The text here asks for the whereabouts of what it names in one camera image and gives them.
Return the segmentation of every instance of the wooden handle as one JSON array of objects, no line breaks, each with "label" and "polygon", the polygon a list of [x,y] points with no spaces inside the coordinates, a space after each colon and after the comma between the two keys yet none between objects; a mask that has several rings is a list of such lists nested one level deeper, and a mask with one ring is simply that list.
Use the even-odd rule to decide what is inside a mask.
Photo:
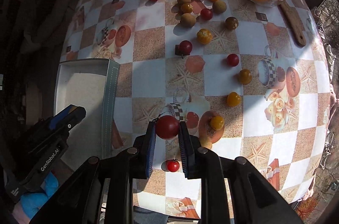
[{"label": "wooden handle", "polygon": [[291,25],[297,44],[301,47],[304,47],[306,45],[306,39],[304,37],[304,34],[302,33],[299,21],[296,19],[294,13],[291,10],[291,7],[289,6],[289,4],[287,4],[286,1],[282,2],[282,4],[280,4],[280,7],[284,12],[287,20],[289,21],[289,24]]}]

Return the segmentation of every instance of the patterned tablecloth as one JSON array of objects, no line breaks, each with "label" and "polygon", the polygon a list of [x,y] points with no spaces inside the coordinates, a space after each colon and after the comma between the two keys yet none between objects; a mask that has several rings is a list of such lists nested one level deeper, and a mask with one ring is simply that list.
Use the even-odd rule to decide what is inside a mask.
[{"label": "patterned tablecloth", "polygon": [[[287,0],[307,41],[300,48],[278,7],[223,0],[223,14],[208,22],[198,18],[193,28],[184,29],[176,1],[79,1],[61,61],[100,57],[121,64],[112,155],[131,146],[159,113],[172,112],[170,103],[180,104],[195,135],[204,112],[212,110],[225,119],[223,135],[212,150],[231,159],[246,157],[287,202],[298,200],[319,164],[329,111],[328,67],[306,3]],[[193,0],[192,5],[196,17],[202,8],[212,7],[208,0]],[[236,30],[223,26],[229,16],[239,20]],[[201,28],[213,34],[206,46],[196,41]],[[193,43],[191,55],[183,59],[174,55],[182,40]],[[230,53],[239,55],[237,67],[225,65]],[[242,68],[253,74],[244,86],[235,78]],[[269,77],[273,89],[265,87]],[[234,108],[225,104],[232,91],[242,97]],[[177,138],[157,137],[152,176],[133,183],[136,205],[175,216],[200,215],[200,181],[186,180],[181,168],[176,173],[162,170],[163,162],[178,153]],[[231,203],[227,183],[226,188]]]}]

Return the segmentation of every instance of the screw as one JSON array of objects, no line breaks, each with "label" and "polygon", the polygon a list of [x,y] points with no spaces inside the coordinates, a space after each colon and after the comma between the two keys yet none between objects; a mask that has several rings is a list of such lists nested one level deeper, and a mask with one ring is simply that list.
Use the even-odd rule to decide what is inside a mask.
[{"label": "screw", "polygon": [[206,147],[198,147],[199,153],[206,154],[208,149]]},{"label": "screw", "polygon": [[246,164],[246,159],[244,157],[237,157],[235,160],[241,165]]},{"label": "screw", "polygon": [[128,152],[129,154],[135,154],[135,153],[138,152],[138,149],[135,148],[135,147],[130,147],[130,148],[127,150],[127,152]]},{"label": "screw", "polygon": [[88,159],[88,162],[91,164],[91,165],[94,165],[94,164],[96,164],[97,162],[98,162],[98,158],[97,157],[90,157],[89,159]]}]

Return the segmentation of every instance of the checkered tablecloth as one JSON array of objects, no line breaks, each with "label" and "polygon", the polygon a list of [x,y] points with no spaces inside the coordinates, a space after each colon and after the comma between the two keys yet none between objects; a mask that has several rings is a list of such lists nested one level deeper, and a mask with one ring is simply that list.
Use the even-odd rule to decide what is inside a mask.
[{"label": "checkered tablecloth", "polygon": [[[325,53],[305,1],[287,0],[306,38],[303,48],[296,45],[278,7],[265,8],[249,0],[223,0],[227,4],[224,13],[214,14],[208,22],[198,18],[193,28],[186,29],[179,25],[176,1],[79,1],[61,61],[102,57],[121,64],[114,119],[123,146],[113,145],[112,155],[131,146],[159,113],[173,112],[170,103],[181,106],[189,132],[194,135],[199,134],[198,122],[204,112],[211,110],[225,119],[223,135],[212,150],[231,159],[244,156],[263,174],[278,159],[277,190],[289,203],[298,200],[319,164],[329,111]],[[196,17],[201,8],[212,7],[208,0],[193,3],[192,14]],[[229,16],[239,20],[236,30],[228,31],[223,26]],[[201,28],[213,34],[206,46],[196,41]],[[174,55],[175,45],[182,40],[193,44],[191,55],[183,59]],[[240,58],[234,68],[224,63],[230,53]],[[282,89],[269,92],[260,82],[260,74],[258,77],[256,73],[263,61],[275,66],[275,78],[282,81]],[[282,79],[278,66],[283,70]],[[294,68],[300,78],[300,91],[295,97],[284,87],[288,67]],[[242,68],[253,74],[252,82],[244,86],[235,79]],[[233,91],[242,100],[239,106],[230,108],[225,98]],[[189,217],[194,215],[190,213],[193,209],[200,215],[200,181],[186,180],[181,168],[176,173],[163,170],[163,162],[178,157],[178,152],[177,138],[157,138],[151,178],[133,184],[136,205]],[[227,183],[226,188],[231,203]]]}]

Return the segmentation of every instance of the open box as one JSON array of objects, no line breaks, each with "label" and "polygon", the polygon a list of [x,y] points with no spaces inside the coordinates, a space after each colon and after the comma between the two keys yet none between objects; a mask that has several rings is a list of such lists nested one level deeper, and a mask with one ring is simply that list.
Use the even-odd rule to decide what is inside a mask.
[{"label": "open box", "polygon": [[91,58],[60,63],[54,115],[70,104],[86,109],[86,117],[69,132],[62,160],[74,171],[89,157],[111,156],[111,126],[120,65]]}]

